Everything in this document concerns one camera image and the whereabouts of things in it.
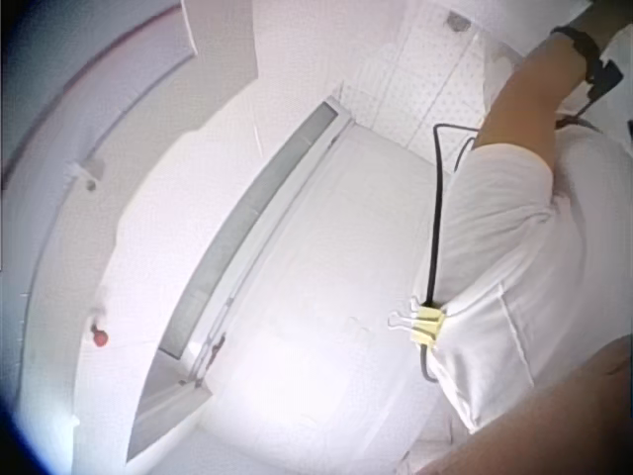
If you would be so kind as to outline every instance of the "small red knob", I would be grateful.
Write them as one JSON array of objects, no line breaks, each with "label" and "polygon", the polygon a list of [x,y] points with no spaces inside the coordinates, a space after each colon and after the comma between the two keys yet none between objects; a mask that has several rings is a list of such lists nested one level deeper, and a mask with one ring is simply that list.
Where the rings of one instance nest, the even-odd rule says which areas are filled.
[{"label": "small red knob", "polygon": [[94,340],[95,344],[98,347],[102,347],[105,346],[108,343],[108,334],[105,333],[103,330],[99,330],[97,329],[97,327],[95,325],[93,325],[90,328],[90,331],[93,334],[92,339]]}]

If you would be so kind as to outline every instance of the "white shirt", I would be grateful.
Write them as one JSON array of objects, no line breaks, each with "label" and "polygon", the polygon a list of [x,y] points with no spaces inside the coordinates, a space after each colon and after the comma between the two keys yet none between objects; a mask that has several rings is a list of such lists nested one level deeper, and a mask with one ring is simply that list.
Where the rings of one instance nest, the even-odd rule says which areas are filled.
[{"label": "white shirt", "polygon": [[[555,173],[515,145],[477,148],[444,198],[447,320],[428,363],[471,431],[631,332],[633,157],[578,126],[557,143]],[[428,258],[419,272],[423,301]]]}]

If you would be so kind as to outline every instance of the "black cable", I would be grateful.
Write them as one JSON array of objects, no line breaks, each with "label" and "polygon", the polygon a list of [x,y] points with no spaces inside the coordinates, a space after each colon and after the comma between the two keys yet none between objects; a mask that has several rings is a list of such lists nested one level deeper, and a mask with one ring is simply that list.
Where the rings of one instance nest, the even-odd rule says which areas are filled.
[{"label": "black cable", "polygon": [[[428,283],[426,285],[426,300],[422,304],[424,307],[433,308],[433,296],[435,294],[435,277],[437,275],[437,254],[439,251],[439,227],[442,221],[442,195],[444,193],[444,167],[442,164],[442,147],[439,142],[439,130],[440,129],[457,129],[458,131],[466,131],[477,133],[479,129],[473,129],[471,127],[457,126],[455,124],[435,124],[433,126],[433,140],[435,142],[435,215],[433,216],[433,232],[431,235],[431,255],[430,265],[428,270]],[[422,375],[424,379],[430,383],[436,383],[437,379],[433,378],[426,368],[426,345],[422,344],[419,350],[419,362],[422,368]]]},{"label": "black cable", "polygon": [[466,148],[470,143],[475,141],[474,137],[469,137],[467,141],[462,145],[462,149],[459,151],[459,155],[457,155],[457,160],[455,161],[455,168],[453,168],[453,173],[457,171],[457,167],[459,166],[459,162],[462,161],[462,155],[466,151]]}]

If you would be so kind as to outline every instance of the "binder clip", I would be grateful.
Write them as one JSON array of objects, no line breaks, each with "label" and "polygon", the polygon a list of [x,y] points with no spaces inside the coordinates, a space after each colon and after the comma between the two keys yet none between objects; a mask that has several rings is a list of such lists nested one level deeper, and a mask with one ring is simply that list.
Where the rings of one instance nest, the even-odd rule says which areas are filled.
[{"label": "binder clip", "polygon": [[401,312],[391,312],[387,319],[387,328],[410,333],[411,341],[432,348],[437,335],[444,324],[446,315],[438,309],[422,306],[415,297],[410,301],[410,316]]}]

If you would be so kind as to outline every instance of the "person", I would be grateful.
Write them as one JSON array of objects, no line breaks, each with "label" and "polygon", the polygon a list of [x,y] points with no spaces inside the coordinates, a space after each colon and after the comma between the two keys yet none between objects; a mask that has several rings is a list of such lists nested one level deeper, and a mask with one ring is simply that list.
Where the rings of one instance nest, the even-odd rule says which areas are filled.
[{"label": "person", "polygon": [[630,474],[632,450],[629,335],[417,475]]},{"label": "person", "polygon": [[566,99],[594,72],[574,37],[603,51],[632,20],[597,0],[528,55],[447,189],[427,362],[470,432],[631,332],[633,157]]}]

